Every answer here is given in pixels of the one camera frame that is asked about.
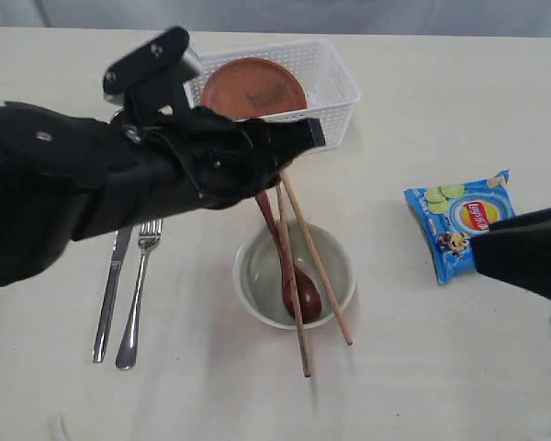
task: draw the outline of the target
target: chopstick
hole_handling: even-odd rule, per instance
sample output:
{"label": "chopstick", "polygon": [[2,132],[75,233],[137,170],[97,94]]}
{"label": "chopstick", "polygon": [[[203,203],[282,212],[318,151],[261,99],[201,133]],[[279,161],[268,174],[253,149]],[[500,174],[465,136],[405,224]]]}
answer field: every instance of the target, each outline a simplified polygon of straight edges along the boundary
{"label": "chopstick", "polygon": [[347,322],[343,317],[343,314],[341,313],[339,302],[337,301],[337,298],[334,295],[331,281],[329,280],[329,277],[327,276],[327,272],[324,269],[324,265],[320,260],[319,252],[316,249],[316,245],[312,240],[312,235],[310,234],[308,224],[306,223],[306,220],[304,219],[304,215],[302,214],[302,210],[300,209],[300,205],[298,204],[298,198],[296,197],[296,193],[294,193],[294,189],[292,188],[292,184],[290,183],[290,180],[287,177],[286,172],[280,173],[280,176],[282,178],[284,188],[286,189],[287,196],[289,197],[290,203],[292,204],[292,209],[294,210],[294,214],[296,214],[296,219],[298,220],[300,229],[302,230],[302,234],[304,235],[304,240],[306,241],[306,245],[309,248],[310,255],[312,256],[312,260],[314,261],[314,265],[319,271],[320,280],[322,281],[322,285],[324,285],[324,289],[327,293],[327,299],[329,300],[332,311],[334,312],[334,316],[337,319],[337,322],[339,323],[339,327],[341,328],[341,332],[343,333],[345,342],[347,342],[347,345],[352,345],[353,337],[352,337],[351,330],[349,329],[349,325],[347,324]]}
{"label": "chopstick", "polygon": [[290,275],[289,283],[292,289],[292,304],[294,305],[294,318],[296,319],[296,330],[298,332],[298,343],[300,345],[300,357],[302,358],[302,369],[304,370],[304,377],[312,376],[312,363],[306,348],[306,337],[304,334],[304,322],[302,321],[302,310],[300,309],[300,299],[298,298],[298,286],[296,285],[296,275],[294,274],[294,267],[292,261],[292,250],[290,247],[290,237],[287,230],[287,215],[286,207],[284,205],[284,197],[282,195],[282,188],[278,184],[275,186],[277,191],[277,208],[279,210],[279,237],[282,242],[282,248],[284,249],[284,265],[288,269]]}

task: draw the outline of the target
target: basket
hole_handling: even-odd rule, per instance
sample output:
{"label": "basket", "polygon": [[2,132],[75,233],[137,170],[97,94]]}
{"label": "basket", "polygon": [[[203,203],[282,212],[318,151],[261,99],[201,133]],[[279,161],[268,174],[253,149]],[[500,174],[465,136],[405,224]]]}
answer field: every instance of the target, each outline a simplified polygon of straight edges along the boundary
{"label": "basket", "polygon": [[202,74],[188,84],[191,104],[199,106],[204,85],[220,66],[245,57],[265,58],[284,66],[298,79],[306,94],[307,109],[265,116],[265,120],[320,119],[326,146],[313,152],[334,149],[343,143],[354,105],[361,93],[336,50],[325,39],[202,53]]}

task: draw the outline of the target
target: terracotta plate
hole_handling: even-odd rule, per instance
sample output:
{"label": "terracotta plate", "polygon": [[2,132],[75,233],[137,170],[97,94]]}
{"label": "terracotta plate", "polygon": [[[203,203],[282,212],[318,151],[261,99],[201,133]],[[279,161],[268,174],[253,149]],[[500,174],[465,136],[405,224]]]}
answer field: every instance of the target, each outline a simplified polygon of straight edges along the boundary
{"label": "terracotta plate", "polygon": [[302,86],[294,75],[262,58],[241,58],[221,66],[204,86],[201,104],[232,119],[307,107]]}

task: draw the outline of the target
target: robotic hand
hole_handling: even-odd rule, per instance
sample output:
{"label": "robotic hand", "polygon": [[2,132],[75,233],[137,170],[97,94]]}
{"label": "robotic hand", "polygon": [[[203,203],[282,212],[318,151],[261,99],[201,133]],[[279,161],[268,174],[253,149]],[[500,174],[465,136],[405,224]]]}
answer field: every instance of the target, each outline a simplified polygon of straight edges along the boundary
{"label": "robotic hand", "polygon": [[188,47],[171,28],[110,66],[105,97],[124,106],[110,124],[0,107],[0,286],[45,270],[70,240],[230,207],[324,145],[317,119],[234,122],[191,109],[183,82],[201,69]]}

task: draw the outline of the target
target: chip bag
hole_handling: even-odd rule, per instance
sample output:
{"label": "chip bag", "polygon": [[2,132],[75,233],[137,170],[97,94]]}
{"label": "chip bag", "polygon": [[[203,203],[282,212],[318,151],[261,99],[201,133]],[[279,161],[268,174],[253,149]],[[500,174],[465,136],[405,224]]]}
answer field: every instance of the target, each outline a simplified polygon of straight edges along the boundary
{"label": "chip bag", "polygon": [[404,192],[428,240],[440,284],[475,270],[471,236],[514,216],[507,183],[508,170],[504,170],[481,181]]}

